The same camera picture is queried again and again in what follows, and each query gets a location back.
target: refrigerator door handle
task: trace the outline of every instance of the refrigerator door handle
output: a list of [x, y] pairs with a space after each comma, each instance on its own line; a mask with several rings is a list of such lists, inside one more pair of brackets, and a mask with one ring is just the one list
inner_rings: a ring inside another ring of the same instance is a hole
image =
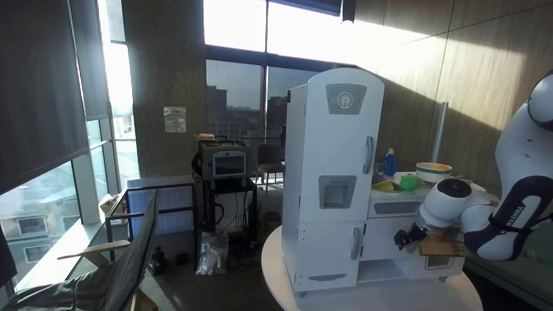
[[357, 253], [359, 253], [359, 239], [361, 238], [361, 229], [358, 227], [353, 228], [353, 250], [351, 251], [350, 257], [355, 260], [357, 258]]
[[371, 159], [373, 158], [373, 147], [374, 140], [371, 136], [367, 136], [367, 159], [365, 159], [365, 164], [363, 165], [363, 174], [368, 174], [371, 170]]

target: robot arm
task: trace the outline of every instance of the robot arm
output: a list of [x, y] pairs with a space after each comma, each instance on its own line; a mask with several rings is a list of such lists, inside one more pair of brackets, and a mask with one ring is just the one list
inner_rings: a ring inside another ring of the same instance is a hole
[[528, 235], [551, 217], [539, 219], [553, 199], [553, 71], [513, 116], [495, 149], [503, 197], [495, 206], [485, 193], [458, 179], [437, 183], [421, 205], [409, 232], [394, 241], [400, 249], [440, 235], [458, 217], [465, 246], [487, 260], [516, 259]]

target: plastic bag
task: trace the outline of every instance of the plastic bag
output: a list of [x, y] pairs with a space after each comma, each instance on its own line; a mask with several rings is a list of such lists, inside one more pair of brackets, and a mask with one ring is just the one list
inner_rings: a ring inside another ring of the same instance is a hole
[[202, 232], [200, 255], [197, 276], [227, 273], [228, 235], [219, 232]]

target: round white table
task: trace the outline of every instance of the round white table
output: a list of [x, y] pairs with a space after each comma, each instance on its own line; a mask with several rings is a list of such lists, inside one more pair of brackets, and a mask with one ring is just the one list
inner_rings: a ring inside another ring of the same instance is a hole
[[271, 294], [286, 311], [483, 310], [476, 289], [464, 273], [445, 282], [437, 278], [399, 279], [312, 291], [296, 300], [284, 267], [281, 233], [282, 227], [278, 227], [270, 234], [263, 246], [261, 265]]

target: white bowl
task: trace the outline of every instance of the white bowl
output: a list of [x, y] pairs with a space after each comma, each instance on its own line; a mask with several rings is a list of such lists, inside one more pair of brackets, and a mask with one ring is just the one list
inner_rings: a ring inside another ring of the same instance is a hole
[[449, 165], [445, 165], [447, 169], [433, 169], [435, 165], [441, 163], [432, 162], [420, 162], [416, 164], [416, 176], [417, 178], [424, 180], [428, 183], [438, 183], [446, 178], [451, 177], [451, 170], [453, 169]]

